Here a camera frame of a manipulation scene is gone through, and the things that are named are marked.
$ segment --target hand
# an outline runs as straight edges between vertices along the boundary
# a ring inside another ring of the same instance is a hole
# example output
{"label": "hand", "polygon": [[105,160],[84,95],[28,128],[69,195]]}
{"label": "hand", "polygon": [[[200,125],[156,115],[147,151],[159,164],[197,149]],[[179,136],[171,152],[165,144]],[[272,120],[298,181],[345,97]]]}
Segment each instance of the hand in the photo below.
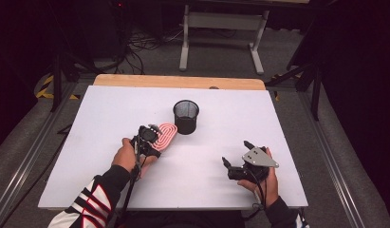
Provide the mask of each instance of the hand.
{"label": "hand", "polygon": [[123,138],[121,140],[122,147],[118,150],[117,154],[112,161],[112,164],[119,165],[125,168],[129,173],[136,165],[136,156],[133,146],[130,144],[130,139]]}
{"label": "hand", "polygon": [[[266,150],[266,153],[271,157],[271,152],[268,148]],[[240,180],[238,182],[238,185],[245,187],[252,193],[256,191],[257,195],[259,195],[260,200],[262,199],[260,190],[255,183],[252,183],[248,180]],[[278,180],[275,176],[275,169],[273,167],[269,169],[268,177],[260,182],[260,186],[262,187],[264,196],[266,196],[266,208],[269,208],[278,199]]]}

